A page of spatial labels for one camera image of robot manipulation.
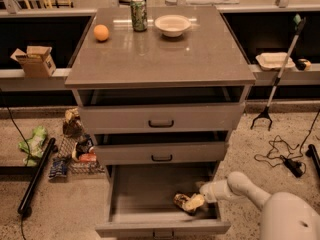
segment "brown box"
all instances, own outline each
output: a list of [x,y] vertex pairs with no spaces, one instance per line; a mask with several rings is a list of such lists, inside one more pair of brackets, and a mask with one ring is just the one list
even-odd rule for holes
[[28,46],[27,53],[17,49],[11,58],[19,62],[26,77],[50,77],[56,70],[50,54],[51,49],[45,46]]

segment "cabinet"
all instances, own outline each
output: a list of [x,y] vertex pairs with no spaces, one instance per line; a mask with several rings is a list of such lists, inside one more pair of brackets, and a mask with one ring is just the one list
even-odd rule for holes
[[[162,15],[192,27],[169,39]],[[225,233],[217,204],[190,216],[176,192],[197,192],[224,159],[255,78],[215,7],[148,8],[148,30],[132,31],[129,8],[99,9],[66,80],[83,126],[107,166],[110,191],[101,237],[168,239]],[[92,30],[105,24],[106,42]]]

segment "speckled floor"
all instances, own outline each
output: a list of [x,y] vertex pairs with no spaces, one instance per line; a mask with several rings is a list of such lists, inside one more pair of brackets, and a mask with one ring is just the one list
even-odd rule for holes
[[[266,163],[254,160],[256,154],[266,155],[271,149],[268,144],[279,135],[291,147],[301,144],[315,119],[320,104],[274,103],[270,115],[273,119],[271,131],[267,130],[264,120],[258,121],[250,130],[252,119],[263,109],[264,103],[247,105],[237,130],[230,139],[226,158],[221,162],[215,179],[223,179],[230,172],[238,170],[247,174],[252,181],[269,193],[287,191],[300,196],[320,213],[320,179],[312,160],[305,155],[298,158],[306,164],[306,172],[301,178],[295,178],[283,165],[271,168]],[[62,122],[66,108],[15,109],[13,117],[22,133],[28,137],[33,127],[44,125],[49,138],[56,138],[59,145],[62,140]],[[2,129],[0,145],[1,165],[21,165],[24,154],[18,150],[21,137],[9,120],[7,111],[0,111]],[[314,144],[320,150],[320,118],[305,145]],[[277,146],[283,155],[288,151],[284,145]],[[293,151],[299,155],[299,148]],[[23,221],[23,233],[27,240],[91,240],[100,239],[94,228],[106,221],[105,202],[108,184],[104,174],[74,175],[66,179],[50,182],[49,164],[44,169],[31,203],[32,214]],[[21,218],[17,212],[24,191],[28,186],[28,177],[0,177],[0,239],[23,239]],[[225,235],[177,237],[187,240],[239,240],[259,239],[260,212],[249,201],[219,202],[222,220],[230,221],[231,228]]]

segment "soda can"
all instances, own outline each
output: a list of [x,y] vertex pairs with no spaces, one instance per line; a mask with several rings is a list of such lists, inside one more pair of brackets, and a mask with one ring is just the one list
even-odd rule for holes
[[131,0],[131,20],[134,31],[142,32],[148,27],[147,5],[145,0]]

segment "countertop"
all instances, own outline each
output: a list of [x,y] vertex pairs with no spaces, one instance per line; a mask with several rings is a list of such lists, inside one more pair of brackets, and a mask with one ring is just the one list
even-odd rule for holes
[[[251,73],[228,27],[214,6],[148,7],[148,29],[135,32],[130,8],[97,10],[66,80],[68,88],[144,88],[253,84]],[[162,15],[179,14],[192,26],[168,38],[154,26]],[[104,24],[109,39],[93,29]]]

